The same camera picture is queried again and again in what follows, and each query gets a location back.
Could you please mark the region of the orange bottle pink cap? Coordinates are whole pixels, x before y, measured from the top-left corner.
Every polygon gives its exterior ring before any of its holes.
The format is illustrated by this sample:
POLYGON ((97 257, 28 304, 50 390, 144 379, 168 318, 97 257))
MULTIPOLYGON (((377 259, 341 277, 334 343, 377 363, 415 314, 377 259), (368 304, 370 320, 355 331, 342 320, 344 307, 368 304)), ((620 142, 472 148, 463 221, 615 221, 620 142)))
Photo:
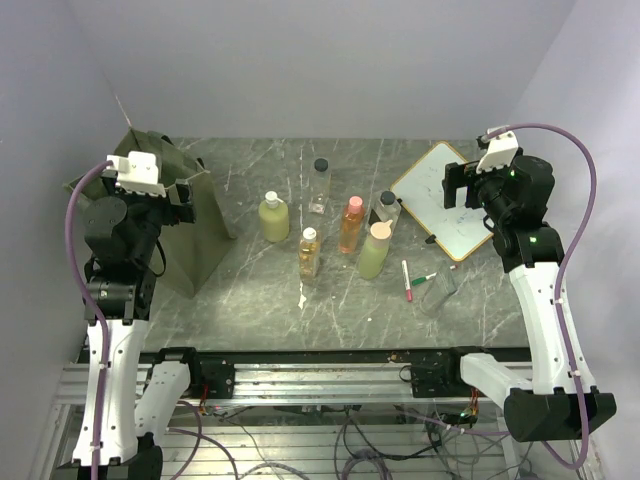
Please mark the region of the orange bottle pink cap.
POLYGON ((351 196, 341 216, 338 246, 342 253, 354 252, 364 215, 363 199, 360 196, 351 196))

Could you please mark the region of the tall clear square bottle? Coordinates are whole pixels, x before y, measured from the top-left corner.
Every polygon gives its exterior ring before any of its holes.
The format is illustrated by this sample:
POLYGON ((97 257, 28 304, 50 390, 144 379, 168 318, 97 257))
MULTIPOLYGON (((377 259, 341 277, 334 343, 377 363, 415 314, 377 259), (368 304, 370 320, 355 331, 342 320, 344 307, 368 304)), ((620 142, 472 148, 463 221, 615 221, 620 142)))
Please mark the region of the tall clear square bottle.
POLYGON ((328 202, 331 182, 331 170, 329 161, 326 158, 314 160, 309 179, 310 200, 309 211, 311 213, 323 214, 328 202))

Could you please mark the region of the amber liquid clear bottle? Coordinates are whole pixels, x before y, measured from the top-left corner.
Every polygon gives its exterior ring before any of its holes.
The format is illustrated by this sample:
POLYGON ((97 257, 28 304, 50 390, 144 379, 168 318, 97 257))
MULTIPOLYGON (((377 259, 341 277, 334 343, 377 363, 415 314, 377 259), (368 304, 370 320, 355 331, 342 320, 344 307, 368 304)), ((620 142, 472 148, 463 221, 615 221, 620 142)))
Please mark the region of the amber liquid clear bottle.
POLYGON ((320 259, 320 237, 313 227, 302 231, 298 245, 299 275, 304 283, 310 283, 316 277, 320 259))

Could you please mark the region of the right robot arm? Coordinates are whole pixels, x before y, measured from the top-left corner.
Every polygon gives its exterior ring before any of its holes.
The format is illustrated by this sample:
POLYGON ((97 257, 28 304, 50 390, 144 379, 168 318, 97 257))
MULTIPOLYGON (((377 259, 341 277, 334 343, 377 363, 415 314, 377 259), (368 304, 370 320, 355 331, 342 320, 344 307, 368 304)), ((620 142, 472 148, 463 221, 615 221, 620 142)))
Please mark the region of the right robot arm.
POLYGON ((615 397, 598 390, 581 353, 566 290, 559 278, 568 256, 560 236, 544 220, 555 185, 552 166, 517 154, 507 167, 480 172, 475 162, 449 163, 444 205, 481 208, 491 222, 494 248, 516 291, 532 359, 526 380, 481 351, 444 367, 442 387, 459 396, 472 387, 502 408, 507 429, 519 442, 576 440, 617 411, 615 397))

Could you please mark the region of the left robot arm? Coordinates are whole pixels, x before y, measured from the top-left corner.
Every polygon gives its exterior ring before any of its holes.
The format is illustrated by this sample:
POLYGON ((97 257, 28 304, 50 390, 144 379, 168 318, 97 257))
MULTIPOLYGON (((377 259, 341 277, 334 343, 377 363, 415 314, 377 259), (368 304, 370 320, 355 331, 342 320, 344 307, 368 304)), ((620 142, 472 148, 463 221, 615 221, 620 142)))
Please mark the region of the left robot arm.
POLYGON ((165 196, 127 193, 117 187, 83 212, 91 250, 76 271, 85 301, 89 377, 81 431, 69 462, 56 479, 157 479, 159 445, 180 397, 203 387, 192 348, 162 353, 150 384, 137 391, 139 357, 158 277, 150 267, 165 226, 195 220, 190 187, 165 196))

